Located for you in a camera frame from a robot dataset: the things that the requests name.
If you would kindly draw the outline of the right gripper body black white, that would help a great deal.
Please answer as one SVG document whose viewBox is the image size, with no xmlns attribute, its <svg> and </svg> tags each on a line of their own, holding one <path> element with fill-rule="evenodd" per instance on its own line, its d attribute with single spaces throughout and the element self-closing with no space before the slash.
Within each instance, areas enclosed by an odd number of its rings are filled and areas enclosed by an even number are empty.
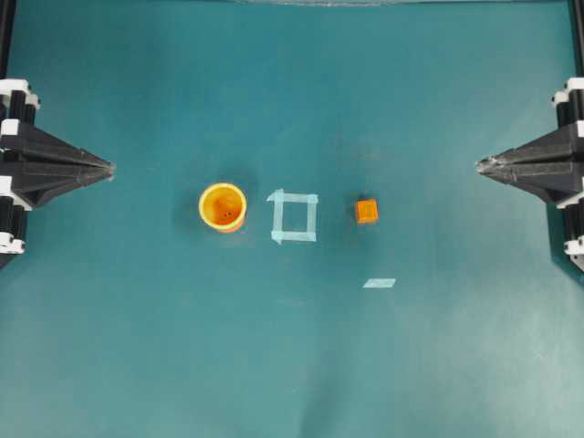
<svg viewBox="0 0 584 438">
<path fill-rule="evenodd" d="M 563 251 L 572 264 L 583 270 L 583 77 L 569 78 L 554 95 L 553 104 L 558 131 L 568 140 L 568 181 L 575 183 L 556 203 L 564 220 Z"/>
</svg>

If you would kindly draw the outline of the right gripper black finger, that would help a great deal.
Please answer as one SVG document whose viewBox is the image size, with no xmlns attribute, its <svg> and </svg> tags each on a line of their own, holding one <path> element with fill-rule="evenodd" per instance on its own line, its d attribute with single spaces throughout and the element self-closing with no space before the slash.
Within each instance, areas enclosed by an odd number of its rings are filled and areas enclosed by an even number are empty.
<svg viewBox="0 0 584 438">
<path fill-rule="evenodd" d="M 583 197 L 582 164 L 478 164 L 477 172 L 563 209 Z"/>
<path fill-rule="evenodd" d="M 583 122 L 576 121 L 520 147 L 486 157 L 475 168 L 479 174 L 516 164 L 583 162 Z"/>
</svg>

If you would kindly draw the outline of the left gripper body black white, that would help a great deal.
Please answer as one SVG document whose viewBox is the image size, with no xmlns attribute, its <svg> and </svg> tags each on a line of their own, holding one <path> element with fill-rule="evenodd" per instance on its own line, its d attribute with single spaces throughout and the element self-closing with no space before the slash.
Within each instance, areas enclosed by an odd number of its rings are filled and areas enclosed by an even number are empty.
<svg viewBox="0 0 584 438">
<path fill-rule="evenodd" d="M 38 95 L 23 78 L 1 80 L 1 267 L 4 268 L 26 249 L 28 213 L 33 204 L 16 192 L 16 170 L 22 153 L 10 146 L 25 122 L 34 123 L 40 109 Z"/>
</svg>

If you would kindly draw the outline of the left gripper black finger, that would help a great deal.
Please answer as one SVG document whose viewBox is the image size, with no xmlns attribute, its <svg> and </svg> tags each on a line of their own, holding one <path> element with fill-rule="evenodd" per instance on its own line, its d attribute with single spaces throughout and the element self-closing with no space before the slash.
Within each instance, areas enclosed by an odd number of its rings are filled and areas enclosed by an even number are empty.
<svg viewBox="0 0 584 438">
<path fill-rule="evenodd" d="M 27 211 L 46 205 L 62 194 L 110 179 L 115 166 L 43 162 L 3 162 L 1 196 Z"/>
<path fill-rule="evenodd" d="M 47 159 L 112 170 L 111 162 L 97 155 L 76 148 L 32 125 L 3 125 L 1 128 L 1 148 L 21 153 L 26 157 Z"/>
</svg>

